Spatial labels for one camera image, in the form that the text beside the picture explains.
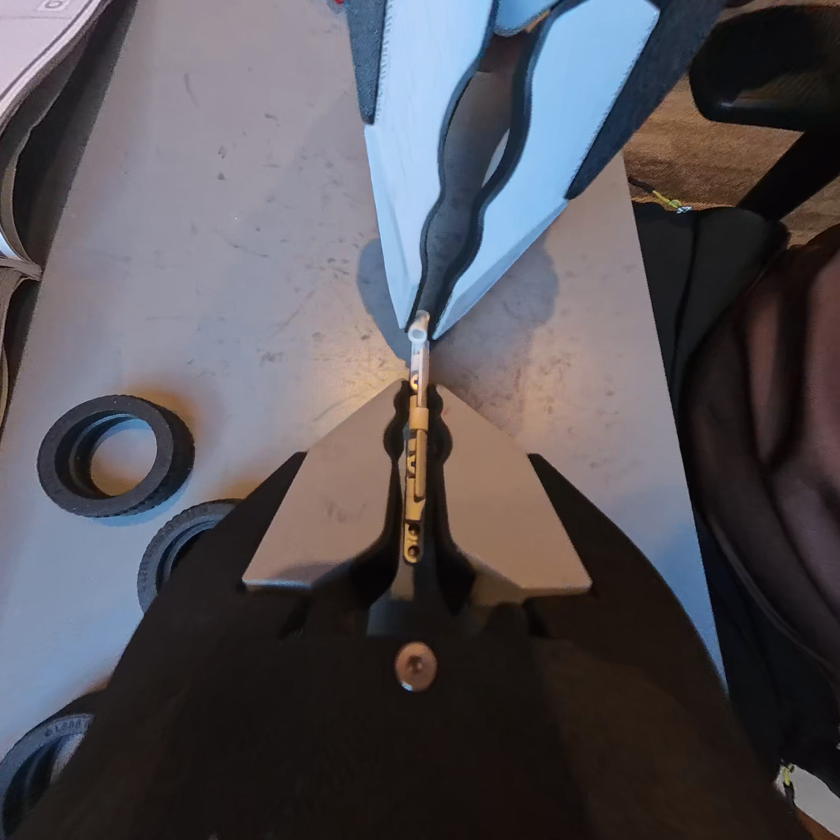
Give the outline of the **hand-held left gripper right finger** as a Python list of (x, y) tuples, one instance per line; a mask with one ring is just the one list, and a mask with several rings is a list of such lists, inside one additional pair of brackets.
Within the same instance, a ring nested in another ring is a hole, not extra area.
[(449, 389), (433, 393), (437, 569), (456, 613), (592, 588), (530, 458)]

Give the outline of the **grey desk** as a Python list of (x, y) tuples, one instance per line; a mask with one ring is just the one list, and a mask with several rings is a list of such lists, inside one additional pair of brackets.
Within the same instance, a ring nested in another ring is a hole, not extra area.
[[(2, 753), (108, 679), (154, 532), (243, 497), (403, 373), (353, 62), (328, 2), (139, 2), (41, 281), (2, 435)], [(654, 563), (721, 654), (616, 157), (433, 354)], [(168, 406), (190, 479), (136, 517), (57, 507), (58, 417)]]

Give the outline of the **person's torso in brown shirt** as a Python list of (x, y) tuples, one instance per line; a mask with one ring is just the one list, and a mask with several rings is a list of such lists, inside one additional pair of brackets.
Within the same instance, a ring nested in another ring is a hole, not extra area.
[(838, 248), (835, 225), (777, 258), (704, 339), (685, 392), (702, 517), (759, 603), (834, 673)]

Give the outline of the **narrow black rubber tire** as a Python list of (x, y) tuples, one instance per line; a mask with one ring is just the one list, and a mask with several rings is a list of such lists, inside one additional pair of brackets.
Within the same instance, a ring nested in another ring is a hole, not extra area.
[[(92, 456), (107, 432), (130, 421), (152, 432), (154, 462), (137, 485), (109, 495), (92, 478)], [(135, 395), (104, 395), (54, 422), (39, 447), (37, 473), (43, 491), (61, 510), (83, 518), (121, 518), (171, 498), (185, 484), (194, 460), (193, 434), (173, 411)]]
[(1, 838), (11, 837), (58, 781), (85, 738), (91, 710), (59, 714), (27, 732), (1, 762)]

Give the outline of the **open instruction booklet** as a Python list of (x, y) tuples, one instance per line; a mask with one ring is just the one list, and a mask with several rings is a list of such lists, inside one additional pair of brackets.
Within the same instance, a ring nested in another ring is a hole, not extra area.
[(14, 220), (18, 164), (56, 104), (110, 1), (1, 2), (2, 265), (31, 262)]

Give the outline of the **long white brick beam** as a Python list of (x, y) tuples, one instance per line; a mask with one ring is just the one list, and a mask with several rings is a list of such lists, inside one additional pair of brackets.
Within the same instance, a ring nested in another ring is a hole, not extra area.
[(429, 432), (428, 362), (428, 343), (413, 343), (402, 525), (402, 555), (404, 561), (411, 565), (417, 564), (424, 555)]

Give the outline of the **black office chair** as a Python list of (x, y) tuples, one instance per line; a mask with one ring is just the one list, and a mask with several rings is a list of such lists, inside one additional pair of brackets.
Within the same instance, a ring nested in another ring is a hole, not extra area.
[(710, 121), (798, 132), (738, 206), (780, 221), (839, 173), (839, 9), (763, 7), (715, 27), (689, 69)]

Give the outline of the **wide black rubber tire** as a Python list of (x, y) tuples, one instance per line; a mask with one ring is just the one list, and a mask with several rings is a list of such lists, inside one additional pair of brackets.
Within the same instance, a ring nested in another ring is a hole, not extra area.
[(205, 532), (213, 529), (240, 503), (227, 498), (199, 503), (168, 520), (147, 545), (140, 561), (136, 592), (142, 614), (146, 614), (162, 586), (177, 565)]

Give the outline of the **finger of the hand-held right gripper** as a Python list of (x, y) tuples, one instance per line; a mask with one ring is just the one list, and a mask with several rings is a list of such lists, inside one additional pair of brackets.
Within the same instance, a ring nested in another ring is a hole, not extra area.
[(561, 2), (532, 33), (513, 82), (503, 154), (476, 199), (432, 321), (439, 340), (542, 235), (659, 18), (647, 1)]
[(413, 320), (445, 194), (445, 140), (496, 19), (492, 1), (385, 2), (373, 123), (364, 129), (396, 323)]

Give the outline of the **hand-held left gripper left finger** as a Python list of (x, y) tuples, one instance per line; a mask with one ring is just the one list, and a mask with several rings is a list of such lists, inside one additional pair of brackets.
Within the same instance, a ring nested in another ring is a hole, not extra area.
[(243, 574), (249, 593), (347, 592), (369, 606), (391, 588), (409, 394), (394, 381), (310, 447)]

